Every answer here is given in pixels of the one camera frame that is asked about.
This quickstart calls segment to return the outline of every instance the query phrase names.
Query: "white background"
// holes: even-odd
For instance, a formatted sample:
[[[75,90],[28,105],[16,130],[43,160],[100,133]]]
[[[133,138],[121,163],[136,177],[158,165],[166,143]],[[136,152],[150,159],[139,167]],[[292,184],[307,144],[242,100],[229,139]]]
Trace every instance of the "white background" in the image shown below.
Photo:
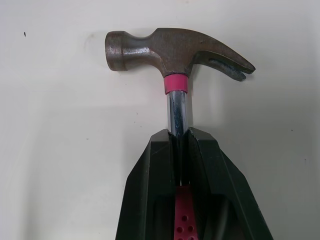
[[[241,83],[195,66],[190,122],[246,176],[275,240],[319,239],[319,7],[0,0],[0,239],[115,238],[126,178],[167,104],[157,69],[109,70],[104,38],[158,27],[210,35],[256,67]]]

